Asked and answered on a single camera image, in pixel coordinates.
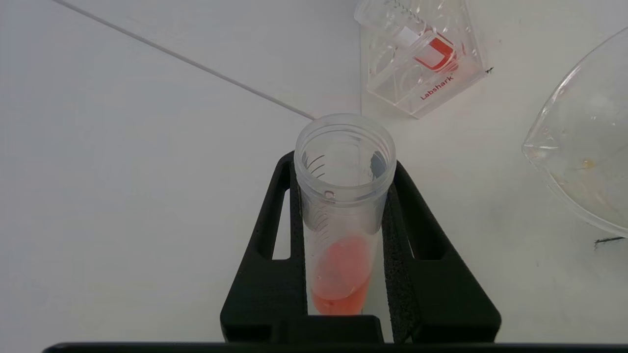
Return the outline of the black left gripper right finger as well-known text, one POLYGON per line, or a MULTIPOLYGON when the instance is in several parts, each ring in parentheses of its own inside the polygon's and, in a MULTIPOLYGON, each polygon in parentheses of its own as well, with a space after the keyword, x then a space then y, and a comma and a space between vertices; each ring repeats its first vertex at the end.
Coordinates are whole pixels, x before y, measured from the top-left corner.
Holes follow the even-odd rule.
POLYGON ((395 343, 493 343, 501 315, 397 163, 382 220, 395 343))

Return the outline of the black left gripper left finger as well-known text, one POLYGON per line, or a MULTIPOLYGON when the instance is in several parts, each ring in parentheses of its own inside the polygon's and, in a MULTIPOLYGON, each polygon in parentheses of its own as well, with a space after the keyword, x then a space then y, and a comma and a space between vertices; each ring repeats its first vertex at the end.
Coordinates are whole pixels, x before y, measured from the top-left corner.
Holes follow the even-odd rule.
POLYGON ((228 343, 271 342, 282 323, 307 315, 304 225, 294 153, 274 168, 253 233, 220 313, 228 343), (273 259, 284 196, 289 196, 287 259, 273 259))

